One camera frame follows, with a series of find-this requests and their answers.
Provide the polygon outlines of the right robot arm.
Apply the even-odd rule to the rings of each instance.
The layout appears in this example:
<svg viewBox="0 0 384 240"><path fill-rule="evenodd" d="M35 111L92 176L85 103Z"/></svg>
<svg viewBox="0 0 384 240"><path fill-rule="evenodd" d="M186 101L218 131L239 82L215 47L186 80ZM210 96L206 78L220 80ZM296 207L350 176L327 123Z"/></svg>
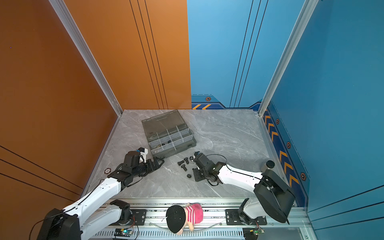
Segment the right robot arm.
<svg viewBox="0 0 384 240"><path fill-rule="evenodd" d="M211 161L208 156L196 152L192 160L196 182L207 180L210 185L232 185L255 194L246 198L236 213L244 225L254 225L258 218L269 216L279 223L289 223L289 214L296 201L292 188L271 168L264 172L236 169L227 162Z"/></svg>

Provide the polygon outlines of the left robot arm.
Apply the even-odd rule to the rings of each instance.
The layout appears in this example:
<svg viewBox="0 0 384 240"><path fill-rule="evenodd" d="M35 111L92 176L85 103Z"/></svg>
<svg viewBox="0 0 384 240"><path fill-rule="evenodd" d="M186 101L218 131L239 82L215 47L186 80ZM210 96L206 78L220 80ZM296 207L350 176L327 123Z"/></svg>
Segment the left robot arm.
<svg viewBox="0 0 384 240"><path fill-rule="evenodd" d="M124 162L101 181L90 193L63 208L53 209L41 221L39 240L88 240L113 223L130 224L134 221L130 204L114 200L102 211L98 209L125 188L135 185L134 178L143 179L158 170L164 159L147 159L147 149L140 148L126 154Z"/></svg>

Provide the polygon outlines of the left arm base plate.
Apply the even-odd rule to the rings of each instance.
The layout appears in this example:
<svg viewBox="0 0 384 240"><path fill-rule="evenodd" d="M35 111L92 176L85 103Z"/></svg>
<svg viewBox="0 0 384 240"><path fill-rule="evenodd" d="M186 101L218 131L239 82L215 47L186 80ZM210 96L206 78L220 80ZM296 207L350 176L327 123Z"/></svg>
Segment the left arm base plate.
<svg viewBox="0 0 384 240"><path fill-rule="evenodd" d="M120 226L144 226L147 217L147 210L145 209L133 209L130 212L129 218L126 220L119 220Z"/></svg>

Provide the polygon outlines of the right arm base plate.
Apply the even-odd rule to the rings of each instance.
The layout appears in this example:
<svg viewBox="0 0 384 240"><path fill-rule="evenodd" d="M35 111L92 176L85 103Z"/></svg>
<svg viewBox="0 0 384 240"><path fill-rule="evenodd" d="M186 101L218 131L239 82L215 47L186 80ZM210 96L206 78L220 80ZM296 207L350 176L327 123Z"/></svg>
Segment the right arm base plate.
<svg viewBox="0 0 384 240"><path fill-rule="evenodd" d="M235 225L258 225L258 226L266 226L267 219L265 216L257 217L256 219L251 219L244 213L239 213L239 210L235 209L226 209L226 223L228 226Z"/></svg>

